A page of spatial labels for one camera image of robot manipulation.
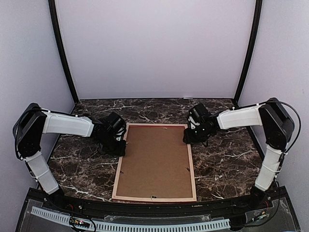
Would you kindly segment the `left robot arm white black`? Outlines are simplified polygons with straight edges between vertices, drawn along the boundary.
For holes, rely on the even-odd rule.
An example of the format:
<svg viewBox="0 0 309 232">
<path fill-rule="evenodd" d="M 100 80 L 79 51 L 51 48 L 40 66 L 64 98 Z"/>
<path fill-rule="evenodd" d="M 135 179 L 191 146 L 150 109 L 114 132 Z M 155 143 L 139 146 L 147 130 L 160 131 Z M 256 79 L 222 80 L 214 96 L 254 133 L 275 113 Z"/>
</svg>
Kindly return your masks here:
<svg viewBox="0 0 309 232">
<path fill-rule="evenodd" d="M 50 111 L 31 103 L 13 126 L 15 155 L 26 163 L 32 177 L 50 195 L 49 203 L 58 211 L 68 207 L 68 199 L 59 193 L 61 188 L 42 155 L 42 135 L 48 133 L 94 138 L 103 152 L 125 155 L 126 122 L 117 113 L 96 119 Z"/>
</svg>

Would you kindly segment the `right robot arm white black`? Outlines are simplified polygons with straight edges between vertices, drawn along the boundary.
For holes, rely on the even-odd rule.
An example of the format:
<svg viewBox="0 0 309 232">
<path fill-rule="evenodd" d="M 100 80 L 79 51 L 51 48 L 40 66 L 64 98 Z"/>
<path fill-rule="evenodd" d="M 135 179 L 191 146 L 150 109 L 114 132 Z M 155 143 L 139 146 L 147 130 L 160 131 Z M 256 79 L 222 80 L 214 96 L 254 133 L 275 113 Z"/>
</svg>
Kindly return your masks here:
<svg viewBox="0 0 309 232">
<path fill-rule="evenodd" d="M 294 108 L 277 98 L 267 101 L 233 107 L 217 114 L 211 114 L 204 104 L 200 103 L 189 110 L 189 127 L 184 130 L 183 142 L 186 144 L 203 143 L 208 145 L 211 136 L 219 130 L 261 126 L 266 138 L 266 153 L 255 181 L 252 195 L 246 205 L 256 210 L 265 202 L 266 192 L 281 171 L 285 156 L 294 146 L 300 133 L 293 135 L 295 123 L 286 108 Z"/>
</svg>

